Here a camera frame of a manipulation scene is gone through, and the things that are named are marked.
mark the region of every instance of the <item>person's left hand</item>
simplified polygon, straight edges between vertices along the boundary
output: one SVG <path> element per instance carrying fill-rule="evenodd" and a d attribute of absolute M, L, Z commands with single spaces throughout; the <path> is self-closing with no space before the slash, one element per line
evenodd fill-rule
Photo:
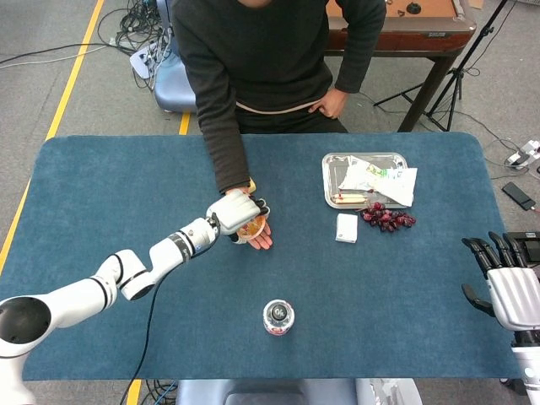
<path fill-rule="evenodd" d="M 338 89 L 330 89 L 324 97 L 311 106 L 310 112 L 319 110 L 321 114 L 335 120 L 341 116 L 347 97 L 348 93 Z"/>

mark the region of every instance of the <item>smartphone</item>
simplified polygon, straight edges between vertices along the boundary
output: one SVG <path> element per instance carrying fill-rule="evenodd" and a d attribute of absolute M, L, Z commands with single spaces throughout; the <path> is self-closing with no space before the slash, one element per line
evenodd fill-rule
<path fill-rule="evenodd" d="M 509 182 L 503 187 L 503 192 L 505 192 L 508 197 L 514 200 L 519 204 L 524 210 L 528 211 L 536 204 L 527 194 L 525 194 L 520 187 L 516 186 L 514 183 Z"/>

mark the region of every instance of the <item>small white package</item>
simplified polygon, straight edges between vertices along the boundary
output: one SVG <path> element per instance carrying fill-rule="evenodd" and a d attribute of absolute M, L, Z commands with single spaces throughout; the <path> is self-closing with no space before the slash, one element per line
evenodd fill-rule
<path fill-rule="evenodd" d="M 338 242 L 356 243 L 358 234 L 358 216 L 351 213 L 337 215 L 336 240 Z"/>

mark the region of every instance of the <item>table leg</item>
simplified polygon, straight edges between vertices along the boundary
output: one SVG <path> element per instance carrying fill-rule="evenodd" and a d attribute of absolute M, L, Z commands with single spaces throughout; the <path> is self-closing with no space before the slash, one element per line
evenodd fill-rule
<path fill-rule="evenodd" d="M 414 125 L 425 111 L 425 107 L 439 88 L 440 83 L 451 69 L 456 58 L 457 56 L 433 58 L 435 63 L 422 85 L 422 89 L 420 89 L 411 108 L 409 108 L 407 115 L 403 118 L 402 124 L 398 129 L 399 132 L 411 132 L 413 130 Z"/>

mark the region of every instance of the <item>metal tray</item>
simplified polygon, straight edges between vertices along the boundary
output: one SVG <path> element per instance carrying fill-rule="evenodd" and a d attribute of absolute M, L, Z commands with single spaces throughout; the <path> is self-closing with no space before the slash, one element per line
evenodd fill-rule
<path fill-rule="evenodd" d="M 334 195 L 339 194 L 338 186 L 343 182 L 347 173 L 347 156 L 355 156 L 366 160 L 381 169 L 406 169 L 407 161 L 400 154 L 393 152 L 380 153 L 335 153 L 327 154 L 322 158 L 322 180 L 324 182 L 324 197 L 330 207 L 337 209 L 362 209 L 367 208 L 370 203 L 379 201 L 388 208 L 405 208 L 394 200 L 385 197 L 378 192 L 364 192 L 361 190 L 343 191 L 342 195 L 360 194 L 366 198 L 365 202 L 357 203 L 337 203 Z"/>

